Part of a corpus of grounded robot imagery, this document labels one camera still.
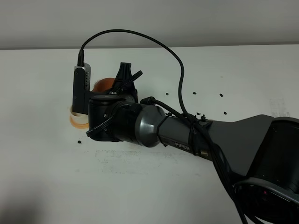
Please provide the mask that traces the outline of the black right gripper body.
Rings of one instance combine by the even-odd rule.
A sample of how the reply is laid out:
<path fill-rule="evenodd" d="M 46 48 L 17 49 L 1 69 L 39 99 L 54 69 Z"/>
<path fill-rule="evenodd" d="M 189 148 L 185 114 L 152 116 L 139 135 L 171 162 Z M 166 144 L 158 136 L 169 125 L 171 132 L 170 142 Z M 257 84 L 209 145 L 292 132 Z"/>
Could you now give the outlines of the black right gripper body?
<path fill-rule="evenodd" d="M 138 103 L 137 90 L 133 81 L 114 82 L 111 89 L 102 93 L 89 92 L 90 103 L 115 103 L 118 101 Z"/>

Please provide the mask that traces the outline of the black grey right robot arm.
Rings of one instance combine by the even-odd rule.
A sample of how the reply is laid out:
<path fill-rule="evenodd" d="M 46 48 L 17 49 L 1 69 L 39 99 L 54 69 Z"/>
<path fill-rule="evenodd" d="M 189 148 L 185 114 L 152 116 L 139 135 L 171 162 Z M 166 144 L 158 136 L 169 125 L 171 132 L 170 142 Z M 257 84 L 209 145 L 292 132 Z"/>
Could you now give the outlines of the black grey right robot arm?
<path fill-rule="evenodd" d="M 257 115 L 223 122 L 179 113 L 154 97 L 137 102 L 140 75 L 122 63 L 111 87 L 89 93 L 89 138 L 162 144 L 210 160 L 243 223 L 298 223 L 298 119 Z"/>

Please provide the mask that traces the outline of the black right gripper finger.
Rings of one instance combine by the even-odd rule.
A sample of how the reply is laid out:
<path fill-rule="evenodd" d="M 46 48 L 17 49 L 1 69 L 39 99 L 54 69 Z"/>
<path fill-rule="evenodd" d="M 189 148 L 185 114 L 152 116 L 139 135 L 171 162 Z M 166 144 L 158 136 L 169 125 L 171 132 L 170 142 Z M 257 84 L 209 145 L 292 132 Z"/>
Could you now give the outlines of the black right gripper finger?
<path fill-rule="evenodd" d="M 119 71 L 115 77 L 115 82 L 123 82 L 132 77 L 131 63 L 120 63 Z"/>

